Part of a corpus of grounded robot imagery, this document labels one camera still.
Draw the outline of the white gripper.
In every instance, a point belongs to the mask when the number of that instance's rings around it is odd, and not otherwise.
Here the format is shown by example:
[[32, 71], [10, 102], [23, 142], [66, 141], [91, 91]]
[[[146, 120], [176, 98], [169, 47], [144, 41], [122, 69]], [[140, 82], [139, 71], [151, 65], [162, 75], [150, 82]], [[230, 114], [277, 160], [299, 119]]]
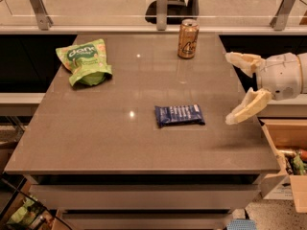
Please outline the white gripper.
[[286, 53], [263, 60], [255, 54], [230, 52], [225, 59], [250, 78], [256, 72], [259, 88], [257, 91], [250, 88], [242, 102], [225, 117], [228, 125], [237, 125], [256, 115], [272, 98], [294, 99], [303, 93], [303, 54]]

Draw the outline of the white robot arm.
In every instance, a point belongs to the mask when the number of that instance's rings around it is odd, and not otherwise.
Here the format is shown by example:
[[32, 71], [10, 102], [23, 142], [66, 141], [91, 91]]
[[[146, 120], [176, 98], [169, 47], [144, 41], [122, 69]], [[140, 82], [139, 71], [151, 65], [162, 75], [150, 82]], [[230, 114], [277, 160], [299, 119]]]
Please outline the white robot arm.
[[271, 100], [294, 99], [307, 93], [307, 53], [285, 53], [268, 58], [254, 54], [226, 53], [225, 59], [248, 77], [256, 75], [257, 90], [248, 89], [242, 102], [225, 118], [236, 125], [262, 111]]

